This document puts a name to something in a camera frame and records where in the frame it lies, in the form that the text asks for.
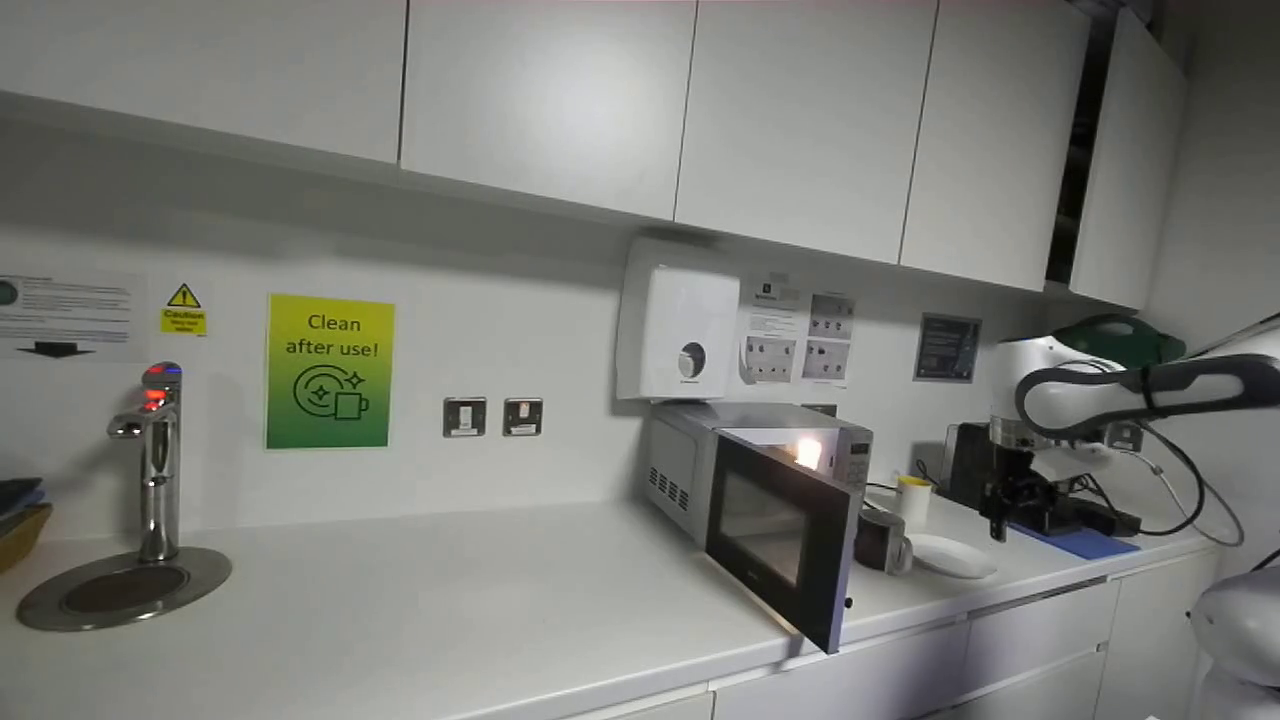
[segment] kitchen counter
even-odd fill
[[[937,504],[933,533],[997,558],[993,578],[855,567],[845,645],[919,628],[1192,550],[1182,534],[1116,558],[1073,558]],[[521,507],[194,534],[233,578],[177,617],[114,630],[27,630],[21,597],[123,550],[48,545],[0,574],[4,720],[350,720],[572,717],[785,663],[794,634],[657,512]]]

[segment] clean after use sign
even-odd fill
[[[270,448],[390,448],[395,308],[274,295]]]

